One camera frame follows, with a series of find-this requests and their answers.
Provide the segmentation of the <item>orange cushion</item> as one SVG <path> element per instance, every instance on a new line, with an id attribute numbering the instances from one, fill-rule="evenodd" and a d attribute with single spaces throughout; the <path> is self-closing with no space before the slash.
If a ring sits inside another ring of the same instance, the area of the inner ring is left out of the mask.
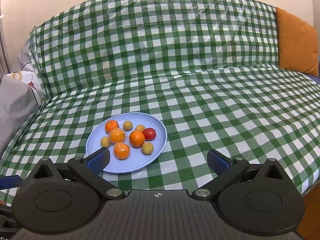
<path id="1" fill-rule="evenodd" d="M 318 76 L 316 29 L 297 16 L 276 8 L 279 66 L 286 70 Z"/>

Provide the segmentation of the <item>green checkered sofa cover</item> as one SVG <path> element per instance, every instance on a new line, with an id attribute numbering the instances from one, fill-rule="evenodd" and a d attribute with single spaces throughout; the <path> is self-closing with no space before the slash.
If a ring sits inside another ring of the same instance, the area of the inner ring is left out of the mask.
<path id="1" fill-rule="evenodd" d="M 193 191 L 215 177 L 212 148 L 254 164 L 277 159 L 300 193 L 319 182 L 319 85 L 279 67 L 271 5 L 90 0 L 35 27 L 28 49 L 44 103 L 5 149 L 2 176 L 83 156 L 101 122 L 142 112 L 168 139 L 141 171 L 103 175 L 124 191 Z"/>

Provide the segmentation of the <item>grey cushion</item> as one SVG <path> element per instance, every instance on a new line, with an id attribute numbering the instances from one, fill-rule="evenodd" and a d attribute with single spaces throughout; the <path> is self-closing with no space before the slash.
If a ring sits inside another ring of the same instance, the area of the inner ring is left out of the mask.
<path id="1" fill-rule="evenodd" d="M 36 89 L 6 75 L 1 82 L 1 154 L 41 105 Z"/>

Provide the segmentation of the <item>plastic wrapped orange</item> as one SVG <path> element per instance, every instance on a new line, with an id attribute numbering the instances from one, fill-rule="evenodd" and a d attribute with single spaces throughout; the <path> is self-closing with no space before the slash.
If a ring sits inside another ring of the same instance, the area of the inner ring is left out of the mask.
<path id="1" fill-rule="evenodd" d="M 125 160 L 130 156 L 130 147 L 124 142 L 116 142 L 113 147 L 116 157 Z"/>

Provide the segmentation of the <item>light blue plate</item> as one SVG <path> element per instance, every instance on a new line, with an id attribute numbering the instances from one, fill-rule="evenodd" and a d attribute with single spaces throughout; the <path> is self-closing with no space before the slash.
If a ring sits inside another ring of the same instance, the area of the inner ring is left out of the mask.
<path id="1" fill-rule="evenodd" d="M 105 131 L 105 124 L 114 120 L 119 124 L 120 128 L 123 128 L 125 121 L 130 121 L 133 124 L 133 128 L 137 125 L 144 125 L 146 128 L 153 128 L 156 131 L 156 137 L 151 141 L 153 144 L 153 152 L 146 155 L 140 148 L 130 147 L 130 156 L 125 160 L 120 160 L 116 157 L 113 145 L 108 149 L 110 152 L 110 162 L 104 168 L 105 172 L 112 174 L 126 174 L 136 172 L 150 165 L 163 151 L 167 143 L 167 130 L 163 123 L 156 117 L 140 112 L 131 112 L 115 115 L 101 124 L 99 124 L 89 135 L 86 142 L 85 156 L 89 156 L 101 148 L 101 139 L 107 136 Z"/>

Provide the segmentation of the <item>bare orange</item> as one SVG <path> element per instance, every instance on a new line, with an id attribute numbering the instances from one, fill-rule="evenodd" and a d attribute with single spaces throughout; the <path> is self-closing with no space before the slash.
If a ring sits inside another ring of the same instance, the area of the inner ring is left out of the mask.
<path id="1" fill-rule="evenodd" d="M 133 131 L 129 135 L 130 144 L 135 148 L 140 148 L 145 142 L 144 134 L 141 131 Z"/>

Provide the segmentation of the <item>red tomato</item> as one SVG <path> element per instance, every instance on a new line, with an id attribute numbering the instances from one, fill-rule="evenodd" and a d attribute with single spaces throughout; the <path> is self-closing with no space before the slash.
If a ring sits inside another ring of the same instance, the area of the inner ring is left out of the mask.
<path id="1" fill-rule="evenodd" d="M 147 141 L 152 141 L 157 136 L 156 131 L 153 128 L 146 128 L 142 131 L 142 133 L 144 134 L 145 140 Z"/>

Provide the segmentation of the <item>small yellow fruit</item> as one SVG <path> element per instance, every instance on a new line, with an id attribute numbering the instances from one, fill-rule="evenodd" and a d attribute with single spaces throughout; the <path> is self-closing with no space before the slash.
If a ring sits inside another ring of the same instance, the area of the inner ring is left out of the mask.
<path id="1" fill-rule="evenodd" d="M 102 137 L 100 144 L 102 147 L 109 148 L 111 145 L 111 141 L 109 137 Z"/>
<path id="2" fill-rule="evenodd" d="M 123 129 L 125 131 L 130 131 L 133 128 L 133 124 L 131 121 L 127 120 L 123 123 Z"/>
<path id="3" fill-rule="evenodd" d="M 143 132 L 143 131 L 144 131 L 144 129 L 145 129 L 145 126 L 144 126 L 144 125 L 142 125 L 142 124 L 137 125 L 137 126 L 136 126 L 136 128 L 135 128 L 135 130 L 136 130 L 136 131 L 140 131 L 140 132 Z"/>
<path id="4" fill-rule="evenodd" d="M 142 146 L 142 152 L 145 155 L 150 155 L 154 150 L 154 146 L 151 142 L 145 142 Z"/>

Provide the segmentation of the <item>white patterned pillow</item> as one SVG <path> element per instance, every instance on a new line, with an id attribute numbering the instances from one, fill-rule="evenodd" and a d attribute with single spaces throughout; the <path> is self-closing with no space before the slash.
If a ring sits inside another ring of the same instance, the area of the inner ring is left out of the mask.
<path id="1" fill-rule="evenodd" d="M 25 42 L 18 55 L 18 62 L 13 66 L 11 72 L 7 74 L 7 76 L 27 84 L 31 87 L 37 104 L 41 105 L 44 103 L 44 93 L 29 56 L 28 40 Z"/>

